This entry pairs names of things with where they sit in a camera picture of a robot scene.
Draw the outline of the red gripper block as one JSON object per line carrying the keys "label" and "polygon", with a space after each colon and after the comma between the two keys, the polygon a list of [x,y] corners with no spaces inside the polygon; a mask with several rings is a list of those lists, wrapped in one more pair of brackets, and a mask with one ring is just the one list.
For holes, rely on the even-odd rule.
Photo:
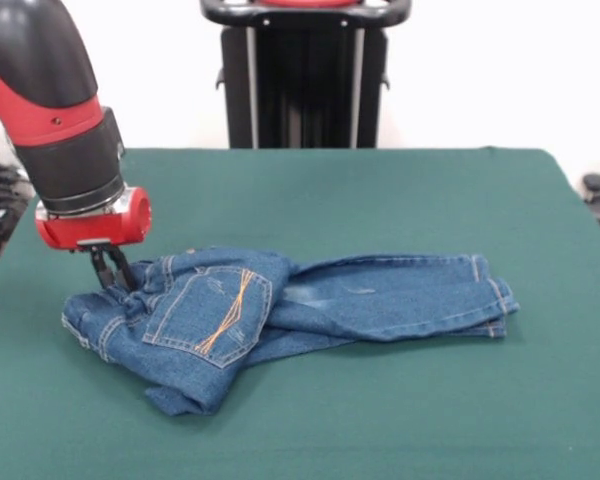
{"label": "red gripper block", "polygon": [[35,225],[43,241],[56,250],[77,250],[93,244],[108,243],[104,247],[89,247],[91,264],[102,288],[115,283],[115,275],[105,260],[116,267],[116,278],[127,290],[135,289],[135,277],[121,245],[137,244],[145,240],[152,223],[148,193],[141,187],[127,187],[112,203],[78,215],[49,213],[41,201],[35,209]]}

